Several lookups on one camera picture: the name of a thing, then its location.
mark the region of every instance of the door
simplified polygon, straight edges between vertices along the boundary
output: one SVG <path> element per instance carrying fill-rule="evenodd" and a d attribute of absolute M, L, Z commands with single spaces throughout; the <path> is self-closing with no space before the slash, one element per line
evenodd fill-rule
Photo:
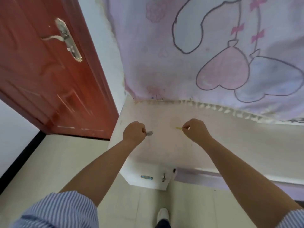
<path fill-rule="evenodd" d="M 1 96 L 49 133 L 109 139 L 118 112 L 77 0 L 73 1 L 77 22 L 70 21 L 66 0 L 0 0 Z M 57 18 L 66 23 L 82 62 L 74 59 L 65 42 L 42 40 L 60 35 Z M 81 44 L 93 49 L 85 48 L 84 54 Z"/>

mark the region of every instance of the bow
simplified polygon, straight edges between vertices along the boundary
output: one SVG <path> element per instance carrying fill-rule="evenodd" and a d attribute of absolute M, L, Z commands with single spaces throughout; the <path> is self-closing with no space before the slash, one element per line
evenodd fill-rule
<path fill-rule="evenodd" d="M 259 38 L 264 38 L 265 36 L 265 30 L 262 30 L 261 32 L 259 32 L 257 35 L 252 36 L 251 38 L 251 43 L 255 42 L 256 40 L 258 40 Z"/>
<path fill-rule="evenodd" d="M 243 24 L 241 24 L 240 26 L 234 26 L 233 28 L 232 28 L 232 31 L 231 31 L 231 34 L 230 35 L 232 35 L 232 34 L 234 34 L 234 33 L 236 33 L 236 32 L 238 32 L 238 31 L 243 31 L 244 30 L 244 23 Z"/>
<path fill-rule="evenodd" d="M 259 7 L 259 5 L 266 3 L 267 0 L 253 0 L 252 3 L 250 3 L 250 11 L 253 11 L 255 8 Z"/>

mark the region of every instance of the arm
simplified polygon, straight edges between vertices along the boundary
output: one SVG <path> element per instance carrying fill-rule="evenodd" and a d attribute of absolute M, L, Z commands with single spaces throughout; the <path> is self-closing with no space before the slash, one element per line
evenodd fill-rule
<path fill-rule="evenodd" d="M 126 127 L 121 142 L 83 168 L 60 192 L 77 191 L 98 206 L 129 154 L 145 137 L 144 124 L 132 122 Z"/>
<path fill-rule="evenodd" d="M 302 209 L 279 187 L 213 139 L 202 121 L 191 119 L 183 125 L 183 132 L 206 151 L 257 227 L 275 227 L 288 212 Z"/>

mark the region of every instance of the dark pants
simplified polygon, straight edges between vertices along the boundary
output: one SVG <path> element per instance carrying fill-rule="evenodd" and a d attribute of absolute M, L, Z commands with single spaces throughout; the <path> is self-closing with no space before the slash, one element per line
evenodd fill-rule
<path fill-rule="evenodd" d="M 162 219 L 157 223 L 155 228 L 171 228 L 171 226 L 166 219 Z"/>

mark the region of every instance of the sleeve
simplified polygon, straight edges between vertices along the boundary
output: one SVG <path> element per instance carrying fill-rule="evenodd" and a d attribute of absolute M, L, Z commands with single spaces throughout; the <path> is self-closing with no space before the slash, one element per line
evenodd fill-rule
<path fill-rule="evenodd" d="M 290 211 L 277 228 L 304 228 L 304 209 Z"/>
<path fill-rule="evenodd" d="M 98 228 L 97 208 L 77 191 L 51 193 L 35 203 L 11 228 Z"/>

